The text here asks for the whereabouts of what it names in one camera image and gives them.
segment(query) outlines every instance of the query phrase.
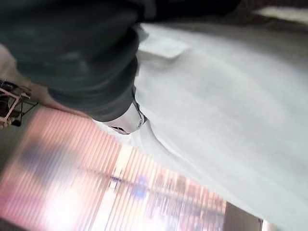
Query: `dark sleeve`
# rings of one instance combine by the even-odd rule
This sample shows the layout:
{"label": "dark sleeve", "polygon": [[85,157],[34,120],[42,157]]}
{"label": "dark sleeve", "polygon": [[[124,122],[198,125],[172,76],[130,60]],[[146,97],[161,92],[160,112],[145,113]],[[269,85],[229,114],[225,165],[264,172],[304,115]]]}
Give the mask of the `dark sleeve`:
{"label": "dark sleeve", "polygon": [[142,7],[125,1],[7,5],[0,43],[18,70],[48,87],[59,103],[99,121],[121,116],[132,101]]}

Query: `dark jacket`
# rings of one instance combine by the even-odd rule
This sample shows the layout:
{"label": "dark jacket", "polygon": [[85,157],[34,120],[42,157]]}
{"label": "dark jacket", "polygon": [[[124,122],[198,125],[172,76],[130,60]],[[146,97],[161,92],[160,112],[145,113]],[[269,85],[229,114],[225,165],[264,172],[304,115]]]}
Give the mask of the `dark jacket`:
{"label": "dark jacket", "polygon": [[98,121],[132,102],[144,20],[227,13],[239,0],[3,0],[0,43],[18,70],[65,106]]}

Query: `blurred background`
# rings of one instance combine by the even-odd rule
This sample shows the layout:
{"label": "blurred background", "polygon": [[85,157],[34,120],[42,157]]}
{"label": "blurred background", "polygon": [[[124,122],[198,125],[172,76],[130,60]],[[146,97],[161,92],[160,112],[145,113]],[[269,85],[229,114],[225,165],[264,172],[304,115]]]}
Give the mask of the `blurred background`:
{"label": "blurred background", "polygon": [[21,128],[0,132],[1,230],[261,230],[260,219],[89,119],[36,107]]}

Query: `white fabric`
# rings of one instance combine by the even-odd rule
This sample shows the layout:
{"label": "white fabric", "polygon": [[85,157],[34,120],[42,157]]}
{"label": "white fabric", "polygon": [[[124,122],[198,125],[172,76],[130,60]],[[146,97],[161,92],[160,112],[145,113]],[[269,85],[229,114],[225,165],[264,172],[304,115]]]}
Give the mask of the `white fabric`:
{"label": "white fabric", "polygon": [[269,6],[256,11],[256,13],[266,17],[279,18],[308,25],[308,9]]}
{"label": "white fabric", "polygon": [[141,47],[136,101],[149,122],[132,144],[282,230],[306,230],[308,36],[143,27],[183,46],[171,57]]}
{"label": "white fabric", "polygon": [[93,122],[97,124],[101,130],[108,132],[109,135],[112,135],[120,144],[132,145],[131,135],[122,135],[117,133],[112,128],[95,119],[93,119]]}

